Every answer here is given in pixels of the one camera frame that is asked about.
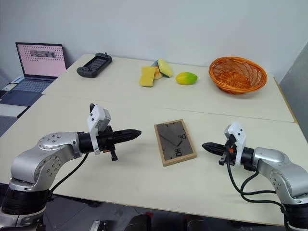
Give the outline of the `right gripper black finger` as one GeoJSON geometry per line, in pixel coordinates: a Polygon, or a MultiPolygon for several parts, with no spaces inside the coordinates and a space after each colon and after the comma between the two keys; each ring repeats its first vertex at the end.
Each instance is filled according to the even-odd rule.
{"type": "Polygon", "coordinates": [[[202,144],[205,150],[224,150],[225,146],[214,142],[206,142],[202,144]]]}
{"type": "Polygon", "coordinates": [[[216,155],[224,155],[225,153],[225,148],[224,146],[222,147],[216,147],[216,146],[205,146],[204,149],[212,154],[216,155]]]}

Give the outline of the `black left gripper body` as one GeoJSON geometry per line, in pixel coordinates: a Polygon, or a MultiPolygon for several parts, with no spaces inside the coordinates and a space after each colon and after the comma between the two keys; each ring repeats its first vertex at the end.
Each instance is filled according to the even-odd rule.
{"type": "Polygon", "coordinates": [[[107,126],[105,131],[98,131],[97,142],[99,151],[111,153],[112,161],[118,160],[115,153],[115,144],[113,142],[114,132],[111,126],[107,126]]]}

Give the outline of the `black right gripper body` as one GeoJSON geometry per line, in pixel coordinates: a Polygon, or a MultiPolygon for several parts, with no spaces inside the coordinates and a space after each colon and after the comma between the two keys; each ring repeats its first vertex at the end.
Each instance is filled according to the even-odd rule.
{"type": "Polygon", "coordinates": [[[235,165],[235,159],[236,159],[236,153],[237,153],[235,142],[236,142],[236,138],[234,135],[231,134],[229,138],[227,138],[227,141],[223,147],[223,155],[218,161],[220,165],[223,166],[227,162],[229,162],[229,164],[232,166],[235,165]]]}

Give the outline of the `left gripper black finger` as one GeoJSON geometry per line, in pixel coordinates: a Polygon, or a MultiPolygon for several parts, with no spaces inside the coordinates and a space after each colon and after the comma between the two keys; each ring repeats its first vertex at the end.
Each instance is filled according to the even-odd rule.
{"type": "Polygon", "coordinates": [[[117,138],[136,138],[140,135],[141,131],[136,129],[125,129],[125,130],[114,131],[114,136],[117,138]]]}
{"type": "Polygon", "coordinates": [[[114,136],[114,144],[127,142],[137,138],[139,135],[115,135],[114,136]]]}

